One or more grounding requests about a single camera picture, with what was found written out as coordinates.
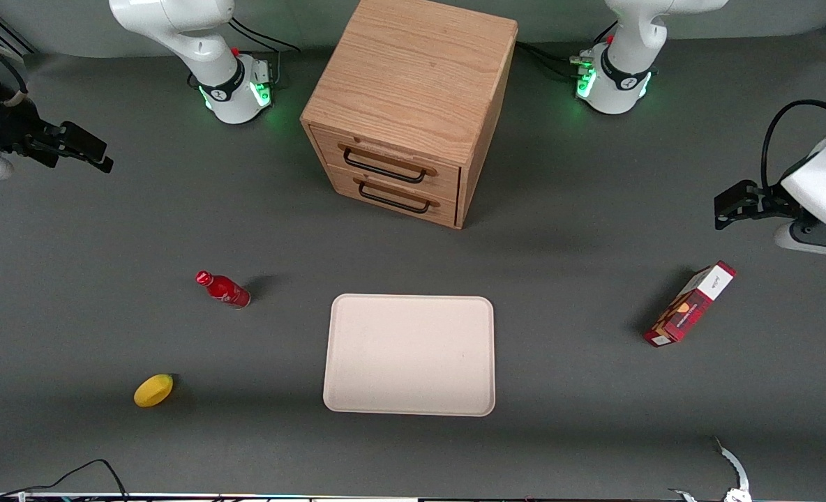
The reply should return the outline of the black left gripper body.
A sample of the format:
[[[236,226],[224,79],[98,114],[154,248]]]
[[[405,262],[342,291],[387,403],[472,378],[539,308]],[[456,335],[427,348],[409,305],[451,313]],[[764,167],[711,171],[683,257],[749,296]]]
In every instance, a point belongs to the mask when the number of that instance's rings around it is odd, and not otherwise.
[[[756,198],[756,209],[752,220],[768,218],[786,218],[798,220],[803,214],[803,208],[795,198],[784,190],[782,185],[755,185],[752,194]]]

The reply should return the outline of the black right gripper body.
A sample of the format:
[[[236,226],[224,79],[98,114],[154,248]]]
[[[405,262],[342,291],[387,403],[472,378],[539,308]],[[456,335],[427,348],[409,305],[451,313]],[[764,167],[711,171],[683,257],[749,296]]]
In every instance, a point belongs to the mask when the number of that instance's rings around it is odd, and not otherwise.
[[[3,101],[14,95],[11,90],[0,90],[0,152],[15,153],[49,168],[55,167],[61,152],[58,137],[50,132],[59,128],[41,119],[29,100],[4,106]]]

